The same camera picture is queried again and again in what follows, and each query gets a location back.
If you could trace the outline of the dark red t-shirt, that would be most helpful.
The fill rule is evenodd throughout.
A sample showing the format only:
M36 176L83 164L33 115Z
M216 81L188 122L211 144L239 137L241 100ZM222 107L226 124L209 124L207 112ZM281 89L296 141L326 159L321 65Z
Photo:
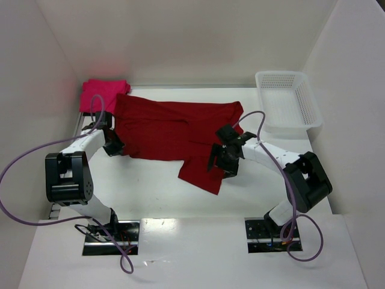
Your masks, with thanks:
M209 193L218 194L224 171L208 170L216 132L243 115L240 102L223 104L158 102L118 94L115 131L132 158L183 161L178 177Z

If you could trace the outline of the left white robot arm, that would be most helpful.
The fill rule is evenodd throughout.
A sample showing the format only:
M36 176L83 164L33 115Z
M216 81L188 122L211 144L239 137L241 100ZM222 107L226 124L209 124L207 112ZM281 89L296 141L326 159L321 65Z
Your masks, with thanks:
M94 195L94 184L88 161L100 149L109 157L121 155L124 143L112 127L112 114L96 113L96 121L61 152L45 158L46 196L49 202L69 207L92 226L102 224L110 234L118 233L115 211Z

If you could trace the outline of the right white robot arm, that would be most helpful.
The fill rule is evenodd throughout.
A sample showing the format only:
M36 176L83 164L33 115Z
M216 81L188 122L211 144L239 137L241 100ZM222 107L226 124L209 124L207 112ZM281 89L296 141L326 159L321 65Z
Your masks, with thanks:
M285 182L287 199L265 214L266 227L274 232L293 216L307 213L333 190L331 182L313 152L298 154L286 151L260 140L256 134L239 134L231 125L216 133L220 143L212 145L208 170L217 167L225 178L238 174L239 160L250 160L281 175Z

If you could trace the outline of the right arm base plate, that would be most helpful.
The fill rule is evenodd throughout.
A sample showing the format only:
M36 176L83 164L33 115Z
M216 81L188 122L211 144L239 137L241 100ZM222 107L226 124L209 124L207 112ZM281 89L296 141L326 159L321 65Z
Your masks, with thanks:
M289 245L291 245L290 249L294 252L303 250L297 227L294 229L294 235L290 242L283 242L280 239L280 227L273 229L273 232L271 232L263 218L246 218L245 231L249 253L286 252Z

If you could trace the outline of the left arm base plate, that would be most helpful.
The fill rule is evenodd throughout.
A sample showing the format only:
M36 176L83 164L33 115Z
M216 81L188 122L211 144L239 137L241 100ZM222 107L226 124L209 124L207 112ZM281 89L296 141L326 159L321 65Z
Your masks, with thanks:
M84 238L83 256L109 256L120 255L111 238L98 226L75 224L75 229L82 233ZM138 254L138 241L140 233L139 220L119 221L117 230L107 228L117 244L128 254Z

